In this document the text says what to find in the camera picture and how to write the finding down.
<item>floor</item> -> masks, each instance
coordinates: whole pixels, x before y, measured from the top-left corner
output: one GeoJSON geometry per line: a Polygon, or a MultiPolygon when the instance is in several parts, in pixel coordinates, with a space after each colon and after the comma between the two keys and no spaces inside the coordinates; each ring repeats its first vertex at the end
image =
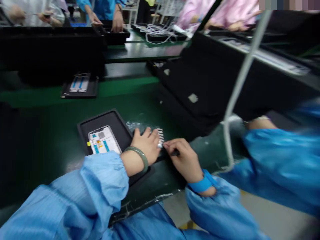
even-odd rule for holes
{"type": "MultiPolygon", "coordinates": [[[[190,211],[183,191],[163,202],[177,227],[190,221],[190,211]]],[[[241,203],[255,217],[261,230],[272,240],[313,239],[313,236],[319,234],[320,221],[308,214],[246,192],[241,194],[241,203]]]]}

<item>jade bangle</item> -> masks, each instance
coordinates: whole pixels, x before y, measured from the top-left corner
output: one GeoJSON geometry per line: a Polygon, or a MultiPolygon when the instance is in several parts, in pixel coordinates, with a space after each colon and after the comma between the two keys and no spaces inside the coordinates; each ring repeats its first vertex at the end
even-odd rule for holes
{"type": "Polygon", "coordinates": [[[127,147],[126,150],[124,150],[124,151],[126,152],[128,150],[135,151],[142,158],[143,165],[144,165],[142,173],[145,173],[148,170],[148,167],[149,167],[149,163],[148,163],[148,160],[146,158],[146,155],[144,155],[144,153],[139,148],[136,148],[136,147],[127,147]]]}

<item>worker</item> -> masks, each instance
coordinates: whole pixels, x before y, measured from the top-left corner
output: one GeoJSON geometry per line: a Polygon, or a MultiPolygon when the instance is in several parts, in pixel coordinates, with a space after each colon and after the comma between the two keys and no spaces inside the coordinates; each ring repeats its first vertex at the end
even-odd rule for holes
{"type": "Polygon", "coordinates": [[[56,0],[1,0],[2,9],[15,25],[62,27],[65,16],[56,0]]]}
{"type": "Polygon", "coordinates": [[[81,10],[87,13],[87,25],[102,25],[101,20],[112,20],[114,32],[123,31],[122,1],[120,0],[77,0],[81,10]]]}
{"type": "Polygon", "coordinates": [[[250,158],[219,176],[246,192],[318,218],[319,131],[285,131],[267,116],[254,119],[247,127],[243,142],[250,158]]]}
{"type": "MultiPolygon", "coordinates": [[[[216,0],[187,0],[180,12],[177,25],[182,29],[193,28],[193,32],[207,15],[216,0]]],[[[215,10],[205,29],[210,26],[226,28],[230,31],[245,31],[255,23],[260,13],[257,0],[223,0],[215,10]]]]}
{"type": "Polygon", "coordinates": [[[163,204],[155,204],[108,228],[121,208],[129,177],[152,165],[159,134],[135,129],[129,150],[85,157],[80,170],[40,185],[0,229],[0,239],[269,239],[240,204],[240,191],[202,170],[184,139],[164,143],[173,165],[188,182],[186,199],[192,220],[205,229],[179,230],[163,204]]]}

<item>white cord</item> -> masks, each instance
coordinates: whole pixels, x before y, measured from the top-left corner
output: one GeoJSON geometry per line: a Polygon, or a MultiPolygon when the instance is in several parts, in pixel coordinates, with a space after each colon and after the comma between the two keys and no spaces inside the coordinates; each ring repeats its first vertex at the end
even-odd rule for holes
{"type": "MultiPolygon", "coordinates": [[[[176,12],[174,13],[174,16],[176,16],[180,11],[181,11],[181,9],[176,8],[176,12]]],[[[178,20],[178,17],[174,17],[172,19],[172,21],[168,20],[164,26],[156,26],[154,24],[148,24],[145,29],[140,29],[140,32],[145,32],[146,33],[146,41],[148,43],[151,43],[154,45],[166,43],[168,40],[170,40],[170,42],[172,42],[172,43],[175,43],[171,40],[171,38],[177,39],[177,35],[174,32],[172,32],[172,31],[174,31],[173,25],[175,25],[177,20],[178,20]],[[168,38],[163,42],[154,43],[154,42],[149,41],[149,39],[148,39],[149,35],[156,35],[156,36],[164,36],[164,35],[167,36],[168,35],[168,38]]]]}
{"type": "Polygon", "coordinates": [[[265,10],[262,14],[262,18],[258,24],[258,27],[255,31],[254,37],[251,42],[250,51],[249,51],[249,53],[247,53],[247,55],[243,61],[241,70],[239,72],[238,78],[236,80],[236,83],[233,88],[230,100],[227,105],[226,113],[224,115],[223,135],[224,135],[224,142],[226,145],[227,156],[228,156],[228,160],[229,160],[229,166],[225,170],[226,172],[231,171],[234,166],[234,159],[233,159],[231,138],[230,138],[229,117],[233,113],[234,106],[238,100],[238,97],[241,93],[243,84],[247,78],[248,72],[250,70],[250,67],[251,67],[253,59],[254,59],[254,54],[260,46],[264,31],[267,28],[271,14],[272,14],[271,10],[265,10]]]}

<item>green workbench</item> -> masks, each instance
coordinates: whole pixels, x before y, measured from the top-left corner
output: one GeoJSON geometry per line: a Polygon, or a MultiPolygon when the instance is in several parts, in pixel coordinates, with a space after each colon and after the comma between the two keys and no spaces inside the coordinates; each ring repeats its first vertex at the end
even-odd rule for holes
{"type": "Polygon", "coordinates": [[[170,41],[155,45],[147,43],[145,37],[140,36],[132,29],[128,30],[130,37],[127,43],[121,46],[109,46],[104,52],[106,63],[115,62],[136,62],[148,59],[178,57],[181,51],[190,43],[188,41],[170,41]]]}
{"type": "MultiPolygon", "coordinates": [[[[129,57],[129,62],[134,59],[133,55],[129,57]]],[[[0,72],[0,101],[19,110],[23,118],[21,125],[18,124],[21,134],[28,136],[15,159],[10,159],[16,168],[9,170],[10,185],[0,192],[0,226],[38,185],[49,184],[81,164],[85,153],[77,124],[85,119],[116,108],[125,122],[163,128],[167,140],[188,135],[188,130],[181,129],[156,99],[159,81],[148,72],[145,62],[112,63],[106,64],[106,68],[108,75],[99,83],[98,97],[89,100],[61,99],[61,86],[34,88],[20,83],[16,72],[0,72]]],[[[237,159],[245,155],[240,139],[243,131],[241,121],[232,122],[231,136],[237,159]]],[[[193,147],[199,155],[201,166],[210,172],[222,170],[228,165],[221,126],[209,137],[196,139],[193,147]]],[[[168,157],[154,164],[154,168],[155,173],[147,181],[129,189],[120,212],[112,216],[111,223],[184,189],[186,183],[168,157]]]]}

